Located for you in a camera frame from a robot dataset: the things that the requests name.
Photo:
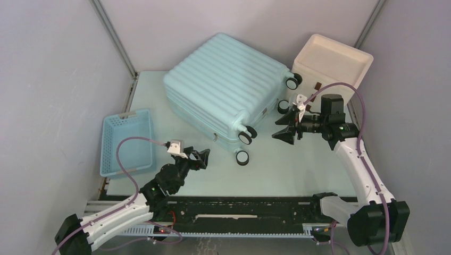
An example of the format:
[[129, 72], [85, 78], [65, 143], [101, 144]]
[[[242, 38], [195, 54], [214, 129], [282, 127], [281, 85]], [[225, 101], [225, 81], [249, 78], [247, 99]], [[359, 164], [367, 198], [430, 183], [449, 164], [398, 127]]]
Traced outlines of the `light blue ribbed suitcase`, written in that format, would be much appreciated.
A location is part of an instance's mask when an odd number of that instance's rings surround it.
[[163, 79], [166, 97], [176, 115], [249, 162], [244, 150], [257, 137], [257, 126], [296, 89], [299, 74], [226, 35], [217, 33], [171, 69]]

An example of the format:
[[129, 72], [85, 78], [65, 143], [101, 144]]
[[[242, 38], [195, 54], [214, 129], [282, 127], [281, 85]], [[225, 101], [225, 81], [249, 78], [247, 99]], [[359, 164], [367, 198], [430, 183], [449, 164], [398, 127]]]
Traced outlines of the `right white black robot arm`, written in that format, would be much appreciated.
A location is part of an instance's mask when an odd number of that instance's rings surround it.
[[359, 247], [399, 242], [410, 215], [405, 201], [397, 201], [387, 190], [372, 165], [359, 137], [358, 127], [346, 122], [344, 100], [338, 94], [321, 97], [320, 111], [306, 114], [307, 98], [295, 95], [277, 104], [282, 114], [275, 124], [285, 126], [272, 135], [288, 144], [304, 133], [317, 133], [340, 158], [356, 193], [357, 205], [345, 202], [333, 192], [312, 196], [310, 217], [316, 222], [331, 218], [347, 227], [351, 241]]

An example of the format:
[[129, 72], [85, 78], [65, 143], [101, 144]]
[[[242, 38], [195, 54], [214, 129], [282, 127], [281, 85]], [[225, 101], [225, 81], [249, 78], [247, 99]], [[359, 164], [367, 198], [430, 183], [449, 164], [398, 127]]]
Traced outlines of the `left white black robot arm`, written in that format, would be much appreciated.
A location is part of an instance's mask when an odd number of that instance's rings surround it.
[[54, 254], [92, 254], [123, 231], [146, 221], [162, 221], [168, 214], [169, 196], [179, 192], [189, 171], [206, 169], [210, 149], [187, 147], [183, 156], [173, 156], [155, 177], [137, 193], [103, 211], [78, 218], [68, 216], [55, 235]]

